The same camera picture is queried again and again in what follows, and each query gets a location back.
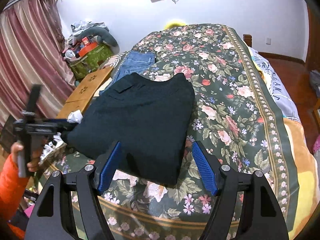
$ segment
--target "metal screw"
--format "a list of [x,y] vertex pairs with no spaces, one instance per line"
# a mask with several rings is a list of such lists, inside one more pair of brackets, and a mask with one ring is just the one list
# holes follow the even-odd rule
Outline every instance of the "metal screw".
[[59,174],[60,174],[60,171],[54,171],[51,175],[53,177],[57,177],[57,176],[59,176]]
[[263,176],[263,173],[262,171],[255,171],[255,173],[257,177],[262,177]]
[[221,166],[221,169],[223,169],[224,171],[230,171],[230,166],[229,165],[226,165],[226,164],[223,164]]
[[93,165],[89,164],[89,165],[85,166],[84,169],[86,171],[91,171],[93,169]]

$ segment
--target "wooden floor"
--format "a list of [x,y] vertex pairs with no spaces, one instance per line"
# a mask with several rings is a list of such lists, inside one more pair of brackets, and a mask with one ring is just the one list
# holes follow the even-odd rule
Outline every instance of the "wooden floor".
[[313,116],[317,97],[309,85],[309,72],[304,65],[281,59],[268,59],[279,75],[293,102],[296,104],[309,151],[319,135],[319,127]]

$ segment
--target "wooden board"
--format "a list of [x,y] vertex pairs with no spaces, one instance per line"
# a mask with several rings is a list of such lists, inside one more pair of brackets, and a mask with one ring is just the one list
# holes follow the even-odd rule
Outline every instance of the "wooden board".
[[56,118],[67,119],[69,114],[76,110],[80,110],[81,113],[84,113],[87,110],[89,103],[90,100],[78,100],[65,103]]
[[87,100],[89,101],[95,91],[109,78],[113,67],[106,67],[88,74],[72,92],[66,103]]

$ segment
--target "blue jeans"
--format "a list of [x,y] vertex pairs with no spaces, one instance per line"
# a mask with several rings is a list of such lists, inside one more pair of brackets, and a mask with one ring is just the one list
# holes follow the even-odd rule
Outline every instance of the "blue jeans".
[[133,72],[142,74],[155,62],[156,55],[154,53],[139,53],[135,50],[131,50],[125,57],[121,66],[114,74],[111,83],[105,88],[105,90],[100,91],[99,95],[101,95],[104,91],[111,87],[114,82],[117,82],[120,78],[124,77],[125,75],[129,75]]

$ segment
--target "white wall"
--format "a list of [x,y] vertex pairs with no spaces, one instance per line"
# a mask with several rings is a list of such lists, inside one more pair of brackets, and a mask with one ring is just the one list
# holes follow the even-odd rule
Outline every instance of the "white wall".
[[58,9],[66,37],[77,20],[105,22],[121,52],[174,19],[228,25],[240,37],[251,34],[258,51],[305,60],[308,47],[304,0],[60,0]]

